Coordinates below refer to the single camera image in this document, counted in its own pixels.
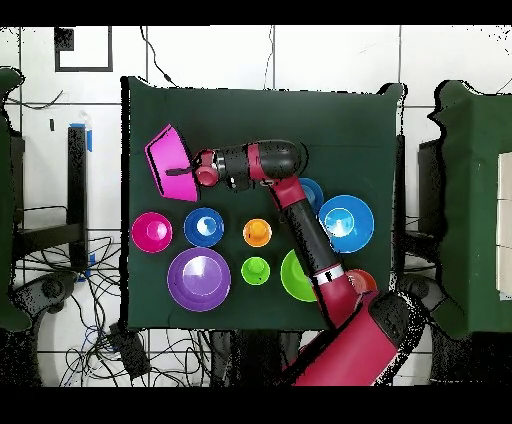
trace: orange cup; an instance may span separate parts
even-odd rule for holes
[[[251,219],[244,226],[244,240],[251,247],[263,247],[272,237],[272,228],[264,219]]]

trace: magenta bowl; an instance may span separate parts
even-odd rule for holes
[[[143,252],[161,252],[169,246],[171,239],[171,223],[159,213],[143,213],[132,225],[132,240]]]

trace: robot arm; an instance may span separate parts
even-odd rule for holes
[[[354,312],[359,295],[302,190],[296,175],[300,164],[299,151],[284,140],[206,150],[194,161],[201,185],[225,181],[229,188],[240,191],[255,181],[269,187],[276,207],[295,236],[298,259],[313,282],[322,313],[331,328],[338,328]]]
[[[269,140],[202,151],[193,168],[203,186],[220,181],[235,191],[251,187],[251,181],[268,186],[295,236],[297,256],[332,331],[301,352],[281,383],[371,385],[404,340],[409,308],[394,293],[356,292],[302,190],[296,175],[300,163],[293,143]]]

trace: tiled floor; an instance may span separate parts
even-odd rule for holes
[[[404,113],[407,213],[411,216],[418,214],[418,145],[440,135],[439,128],[427,118],[433,110],[436,86],[445,79],[464,79],[478,91],[497,92],[512,77],[512,40],[508,39],[508,31],[509,26],[278,25],[275,33],[270,26],[143,27],[143,33],[156,51],[158,65],[180,86],[376,92],[385,83],[405,83],[408,87]],[[61,65],[105,66],[106,33],[106,27],[76,27],[75,51],[61,52]],[[275,57],[268,60],[274,39]],[[11,99],[29,106],[42,106],[63,91],[55,105],[44,110],[29,109],[14,102],[6,106],[11,125],[21,130],[26,139],[26,207],[66,204],[66,179],[62,168],[66,161],[66,128],[70,123],[86,123],[93,131],[93,151],[88,153],[90,237],[111,236],[119,242],[119,78],[135,75],[156,86],[169,86],[169,83],[154,65],[153,52],[142,39],[139,27],[113,27],[112,57],[112,72],[55,73],[53,28],[0,29],[0,65],[19,68],[26,78],[21,89],[11,93]],[[511,91],[512,84],[501,90]],[[54,121],[53,131],[50,119]],[[63,222],[64,214],[58,210],[26,214],[27,228]],[[104,242],[91,243],[91,249],[100,248]],[[115,268],[116,258],[109,260]],[[34,266],[37,264],[25,262],[26,267],[31,265],[37,268]],[[25,280],[40,273],[26,270]],[[105,273],[116,275],[117,271]],[[103,288],[108,286],[99,275],[93,273],[91,279]],[[21,270],[16,283],[23,283]],[[83,320],[88,325],[94,324],[87,282],[77,283],[74,295],[83,310]],[[118,295],[116,286],[102,295],[108,324],[119,316]],[[145,380],[134,380],[133,385],[187,384],[183,374],[169,370],[183,371],[185,360],[189,370],[197,367],[197,358],[190,351],[187,353],[191,342],[179,342],[189,337],[188,332],[150,330],[142,333],[152,367],[168,372],[166,375],[153,370]],[[59,314],[43,319],[39,359],[47,385],[59,385],[61,380],[69,380],[69,384],[75,381],[76,375],[72,376],[66,360],[72,364],[77,354],[68,353],[66,358],[66,351],[87,349],[84,337],[85,328],[72,300],[67,301]],[[314,333],[308,332],[303,343],[312,337]],[[176,354],[168,350],[170,343],[176,343]],[[427,329],[416,353],[402,367],[394,384],[427,383],[430,352],[431,338]],[[122,371],[119,363],[112,364],[114,374]],[[105,367],[99,366],[95,374],[109,375]],[[190,376],[190,383],[200,385],[200,374]],[[88,386],[114,384],[112,379],[101,380],[92,375],[86,380]],[[119,386],[130,386],[126,376],[121,375],[116,381]],[[207,379],[203,379],[203,384],[207,384]]]

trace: black frame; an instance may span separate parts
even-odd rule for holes
[[[14,260],[29,253],[69,243],[71,269],[83,271],[88,266],[87,234],[87,148],[85,127],[68,129],[68,208],[66,224],[24,230],[17,229],[13,238]],[[11,161],[14,178],[14,224],[23,224],[23,155],[25,142],[20,133],[11,135]]]

